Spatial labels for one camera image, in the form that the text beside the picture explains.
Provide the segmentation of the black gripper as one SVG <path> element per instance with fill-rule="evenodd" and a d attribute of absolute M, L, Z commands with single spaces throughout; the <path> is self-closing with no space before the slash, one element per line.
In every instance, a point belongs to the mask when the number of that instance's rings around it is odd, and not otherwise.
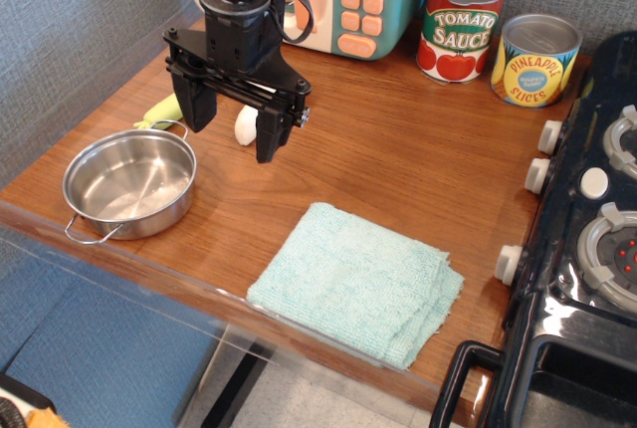
<path fill-rule="evenodd" d="M 311 85 L 282 56 L 290 37 L 285 0 L 246 5 L 218 0 L 205 6 L 202 31 L 170 28 L 163 33 L 173 90 L 188 127 L 199 132 L 217 114 L 219 94 L 258 111 L 257 161 L 269 163 L 287 144 L 292 127 L 310 114 Z"/>

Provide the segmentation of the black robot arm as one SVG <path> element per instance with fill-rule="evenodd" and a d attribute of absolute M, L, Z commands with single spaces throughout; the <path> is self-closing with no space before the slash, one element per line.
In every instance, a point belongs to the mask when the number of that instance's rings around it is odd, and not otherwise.
<path fill-rule="evenodd" d="M 310 83 L 283 58 L 285 0 L 199 0 L 202 31 L 169 29 L 166 60 L 188 127 L 198 132 L 224 95 L 257 110 L 257 159 L 267 163 L 307 121 Z M 309 0 L 300 0 L 305 8 Z"/>

